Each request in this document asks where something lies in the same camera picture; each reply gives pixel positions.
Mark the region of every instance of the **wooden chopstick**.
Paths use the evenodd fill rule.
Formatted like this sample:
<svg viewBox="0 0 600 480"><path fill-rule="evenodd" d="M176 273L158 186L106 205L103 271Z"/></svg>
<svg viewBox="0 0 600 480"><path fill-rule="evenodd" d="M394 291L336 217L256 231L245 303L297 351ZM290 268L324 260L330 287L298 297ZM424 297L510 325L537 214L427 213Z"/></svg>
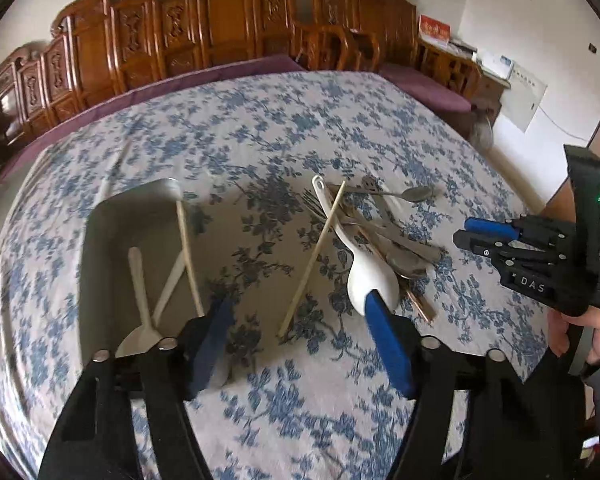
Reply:
<svg viewBox="0 0 600 480"><path fill-rule="evenodd" d="M300 280L298 288L296 288L296 293L294 294L293 299L289 304L289 308L286 311L285 320L282 322L282 325L280 325L280 330L278 330L278 337L284 337L286 329L289 327L289 323L291 323L291 319L296 313L296 308L298 308L300 298L302 297L304 289L306 288L306 284L309 281L309 275L311 274L311 270L314 268L315 261L318 258L318 254L320 253L320 249L322 248L327 239L327 232L329 231L329 227L331 226L331 223L333 222L333 219L336 216L338 204L340 204L340 200L342 200L346 184L346 180L343 180L342 184L340 184L340 189L338 190L338 194L336 195L336 200L333 201L331 211L329 211L329 215L327 216L327 219L324 222L324 227L322 228L320 236L318 237L318 243L315 245L314 251L311 253L311 258L309 259L309 262L307 263L307 266L304 269L302 279Z"/></svg>
<svg viewBox="0 0 600 480"><path fill-rule="evenodd" d="M189 245L189 231L187 229L187 215L184 211L182 200L176 202L176 211L178 212L178 228L180 229L180 241L182 243L182 253L184 256L184 266L187 269L187 277L189 279L189 286L191 288L191 295L193 296L193 303L196 305L196 311L198 317L205 315L205 309L202 307L202 300L200 299L200 291L198 290L198 284L196 283L196 275L193 270L193 260L191 258L191 247Z"/></svg>

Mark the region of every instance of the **screw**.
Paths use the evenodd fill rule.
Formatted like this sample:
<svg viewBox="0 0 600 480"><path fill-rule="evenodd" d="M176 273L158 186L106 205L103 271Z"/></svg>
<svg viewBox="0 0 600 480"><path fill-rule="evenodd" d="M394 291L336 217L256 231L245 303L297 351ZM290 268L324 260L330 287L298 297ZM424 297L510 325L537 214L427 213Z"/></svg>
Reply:
<svg viewBox="0 0 600 480"><path fill-rule="evenodd" d="M420 340L420 344L429 350L435 350L440 346L440 339L432 335L426 335Z"/></svg>
<svg viewBox="0 0 600 480"><path fill-rule="evenodd" d="M497 348L492 348L489 350L487 352L487 357L489 357L489 359L492 361L496 361L497 363L501 363L507 359L507 356L504 355L504 352L502 350L498 350Z"/></svg>
<svg viewBox="0 0 600 480"><path fill-rule="evenodd" d="M158 348L163 351L173 350L176 346L178 346L178 341L174 337L165 337L158 343Z"/></svg>
<svg viewBox="0 0 600 480"><path fill-rule="evenodd" d="M93 361L95 363L103 363L104 361L106 361L107 359L109 359L109 350L98 350L94 355L93 355Z"/></svg>

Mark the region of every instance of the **pink cushion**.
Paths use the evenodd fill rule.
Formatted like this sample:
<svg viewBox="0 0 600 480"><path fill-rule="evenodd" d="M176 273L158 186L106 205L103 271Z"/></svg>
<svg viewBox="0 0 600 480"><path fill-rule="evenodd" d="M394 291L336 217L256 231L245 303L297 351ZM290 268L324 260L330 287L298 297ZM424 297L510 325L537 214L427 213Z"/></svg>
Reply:
<svg viewBox="0 0 600 480"><path fill-rule="evenodd" d="M470 112L471 103L416 69L383 63L379 74L434 112Z"/></svg>

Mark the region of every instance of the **gray tray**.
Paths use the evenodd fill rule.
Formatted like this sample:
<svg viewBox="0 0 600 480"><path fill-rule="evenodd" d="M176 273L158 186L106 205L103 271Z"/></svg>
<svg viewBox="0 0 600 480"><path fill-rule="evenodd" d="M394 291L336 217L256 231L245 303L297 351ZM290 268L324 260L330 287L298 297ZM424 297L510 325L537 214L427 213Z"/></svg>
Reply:
<svg viewBox="0 0 600 480"><path fill-rule="evenodd" d="M91 212L78 290L83 363L99 349L115 352L122 340L140 325L127 259L129 247L141 250L149 309L153 313L182 249L175 205L182 199L178 181L165 178L112 196ZM189 239L192 239L190 227ZM204 290L201 294L204 302ZM183 274L157 330L164 337L178 335L192 317L196 317L196 310Z"/></svg>

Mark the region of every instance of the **floral tablecloth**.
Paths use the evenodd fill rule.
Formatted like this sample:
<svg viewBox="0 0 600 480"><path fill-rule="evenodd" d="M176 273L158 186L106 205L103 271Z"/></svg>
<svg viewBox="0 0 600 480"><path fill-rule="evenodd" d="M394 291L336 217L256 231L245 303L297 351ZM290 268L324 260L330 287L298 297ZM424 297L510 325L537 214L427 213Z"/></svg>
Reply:
<svg viewBox="0 0 600 480"><path fill-rule="evenodd" d="M187 89L89 124L49 147L16 199L0 240L0 444L34 478L81 370L78 274L90 211L163 177L186 190L196 247L213 290L240 298L228 352L232 378L188 409L214 476L264 480L381 479L412 402L389 386L364 319L346 293L352 258L334 234L299 316L276 338L322 224L302 206L320 173L385 189L435 184L433 200L391 200L396 223L446 249L415 288L438 315L427 326L453 349L501 348L521 376L544 352L541 307L498 284L452 234L467 216L503 220L520 199L474 149L371 73L287 73ZM369 219L367 198L357 204ZM458 448L457 395L448 451ZM146 417L134 407L142 467L157 478Z"/></svg>

